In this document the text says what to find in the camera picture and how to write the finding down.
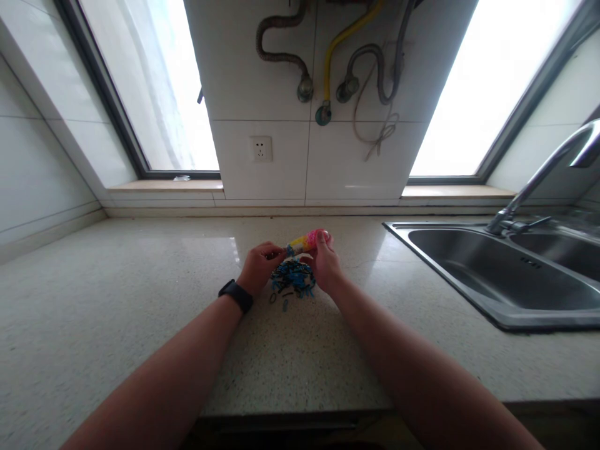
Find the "wall socket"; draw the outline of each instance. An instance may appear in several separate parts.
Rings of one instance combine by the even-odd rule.
[[[273,147],[270,136],[250,136],[248,138],[250,158],[255,163],[270,163],[273,160]]]

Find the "faucet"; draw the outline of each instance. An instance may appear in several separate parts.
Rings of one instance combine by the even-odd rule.
[[[516,210],[523,204],[531,193],[540,185],[546,176],[556,167],[559,161],[571,150],[579,148],[577,156],[571,161],[569,167],[586,168],[589,167],[600,154],[600,119],[588,122],[583,127],[570,135],[555,151],[550,155],[546,162],[537,170],[533,177],[521,189],[514,199],[502,210],[498,211],[496,216],[486,226],[485,230],[496,236],[500,236],[504,229],[515,233],[523,233],[538,224],[550,220],[546,217],[532,224],[523,224],[514,222],[513,217]]]

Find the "pink toy part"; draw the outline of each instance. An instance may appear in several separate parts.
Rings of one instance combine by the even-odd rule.
[[[329,242],[331,235],[324,228],[317,228],[309,231],[304,236],[294,239],[287,245],[287,255],[296,256],[301,253],[307,253],[317,248],[317,232],[322,231],[325,234],[325,241]]]

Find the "faucet handle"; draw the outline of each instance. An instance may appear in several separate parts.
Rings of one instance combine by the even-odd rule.
[[[508,231],[512,231],[515,234],[521,234],[529,231],[533,227],[544,224],[552,219],[552,216],[544,217],[538,221],[532,222],[530,224],[526,224],[523,222],[512,222],[512,221],[503,221],[501,225],[503,228],[506,228]]]

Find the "kitchen counter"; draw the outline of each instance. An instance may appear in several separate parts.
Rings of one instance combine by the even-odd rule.
[[[500,400],[600,398],[600,332],[509,334],[381,225],[481,217],[109,219],[0,266],[0,447],[57,447],[236,278],[249,249],[324,227],[346,274]],[[205,416],[391,408],[331,299],[266,287]]]

